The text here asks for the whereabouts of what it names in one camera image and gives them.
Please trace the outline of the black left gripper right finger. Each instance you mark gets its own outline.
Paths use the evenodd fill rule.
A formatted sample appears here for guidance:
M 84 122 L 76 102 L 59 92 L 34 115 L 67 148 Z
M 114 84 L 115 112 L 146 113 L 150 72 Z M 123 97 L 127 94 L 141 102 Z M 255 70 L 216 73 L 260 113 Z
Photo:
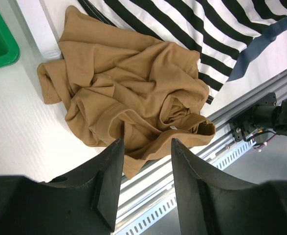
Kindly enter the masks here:
M 183 235 L 275 232 L 269 187 L 233 177 L 172 139 L 172 166 Z

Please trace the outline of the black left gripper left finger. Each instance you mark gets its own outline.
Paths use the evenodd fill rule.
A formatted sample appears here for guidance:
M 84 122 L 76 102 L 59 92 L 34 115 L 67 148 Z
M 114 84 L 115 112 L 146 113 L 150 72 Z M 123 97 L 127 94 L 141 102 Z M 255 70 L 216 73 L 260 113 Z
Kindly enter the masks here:
M 47 183 L 54 188 L 54 232 L 115 230 L 124 153 L 124 141 L 117 139 L 97 156 Z

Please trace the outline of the tan tank top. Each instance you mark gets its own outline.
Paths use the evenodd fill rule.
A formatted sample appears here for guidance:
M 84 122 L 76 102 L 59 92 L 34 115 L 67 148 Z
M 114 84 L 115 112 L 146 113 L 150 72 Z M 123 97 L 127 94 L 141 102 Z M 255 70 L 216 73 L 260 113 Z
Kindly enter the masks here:
M 69 6 L 61 60 L 37 73 L 46 104 L 62 102 L 72 133 L 89 147 L 125 143 L 123 172 L 170 154 L 173 138 L 207 145 L 216 133 L 201 115 L 209 95 L 196 51 L 102 23 Z

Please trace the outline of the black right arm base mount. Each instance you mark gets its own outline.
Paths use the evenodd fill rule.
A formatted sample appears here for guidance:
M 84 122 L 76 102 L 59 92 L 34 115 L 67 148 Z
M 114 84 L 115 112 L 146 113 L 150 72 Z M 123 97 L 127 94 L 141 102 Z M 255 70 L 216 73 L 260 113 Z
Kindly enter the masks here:
M 279 107 L 275 93 L 268 93 L 230 119 L 232 135 L 236 142 L 248 141 L 258 129 L 272 129 Z

